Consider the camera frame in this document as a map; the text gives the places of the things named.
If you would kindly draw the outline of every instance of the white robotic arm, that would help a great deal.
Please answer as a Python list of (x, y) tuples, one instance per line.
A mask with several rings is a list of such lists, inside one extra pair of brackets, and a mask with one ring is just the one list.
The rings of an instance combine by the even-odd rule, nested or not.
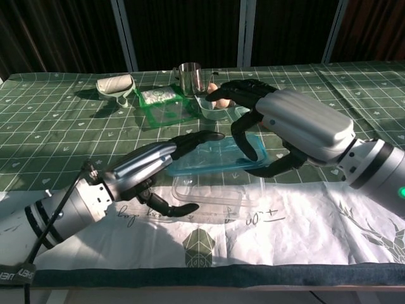
[(277, 90), (257, 80), (234, 80), (206, 97), (234, 100), (249, 108), (232, 124), (239, 148), (252, 161), (257, 156), (244, 132), (262, 123), (290, 151), (266, 168), (248, 170), (260, 177), (274, 177), (298, 169), (305, 162), (336, 166), (345, 181), (373, 201), (405, 217), (405, 152), (381, 139), (356, 138), (353, 121), (341, 112), (300, 92)]

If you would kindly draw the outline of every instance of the blue plastic lid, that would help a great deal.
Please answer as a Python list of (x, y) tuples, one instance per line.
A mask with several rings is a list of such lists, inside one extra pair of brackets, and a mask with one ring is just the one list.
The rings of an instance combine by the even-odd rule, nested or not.
[(212, 174), (269, 165), (271, 161), (260, 138), (249, 133), (246, 138), (258, 155), (257, 161), (249, 160), (236, 145), (234, 138), (227, 136), (221, 141), (200, 144), (194, 151), (174, 161), (167, 168), (167, 173), (170, 176)]

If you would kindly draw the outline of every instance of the robotic arm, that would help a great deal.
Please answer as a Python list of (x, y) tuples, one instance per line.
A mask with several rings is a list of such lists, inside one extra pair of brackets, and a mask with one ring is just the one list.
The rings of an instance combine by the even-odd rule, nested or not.
[(132, 151), (99, 174), (84, 163), (70, 187), (0, 220), (0, 285), (30, 284), (37, 255), (62, 243), (106, 215), (114, 201), (137, 198), (167, 217), (183, 217), (199, 208), (189, 203), (170, 206), (151, 192), (156, 174), (206, 141), (219, 141), (221, 133), (202, 130)]
[(405, 152), (381, 139), (356, 138), (353, 121), (300, 92), (278, 90), (258, 80), (233, 80), (206, 97), (232, 99), (250, 109), (231, 126), (238, 147), (248, 159), (257, 155), (245, 131), (262, 123), (278, 135), (289, 154), (266, 168), (248, 170), (259, 177), (274, 177), (300, 168), (336, 166), (343, 181), (400, 217), (405, 217)]

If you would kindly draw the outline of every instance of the stainless steel cup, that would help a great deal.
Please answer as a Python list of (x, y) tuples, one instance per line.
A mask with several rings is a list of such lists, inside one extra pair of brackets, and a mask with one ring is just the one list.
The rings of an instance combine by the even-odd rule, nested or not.
[(186, 97), (193, 97), (206, 91), (199, 63), (182, 63), (178, 68), (174, 68), (173, 71), (179, 79), (180, 88)]

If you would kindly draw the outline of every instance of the brown egg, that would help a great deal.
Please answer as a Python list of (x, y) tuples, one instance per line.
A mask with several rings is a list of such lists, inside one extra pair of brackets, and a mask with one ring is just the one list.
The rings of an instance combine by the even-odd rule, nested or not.
[(216, 107), (218, 109), (225, 109), (225, 108), (228, 108), (229, 103), (230, 103), (230, 99), (221, 98), (220, 100), (216, 101)]
[(207, 93), (211, 94), (213, 91), (218, 90), (218, 87), (213, 82), (208, 85)]

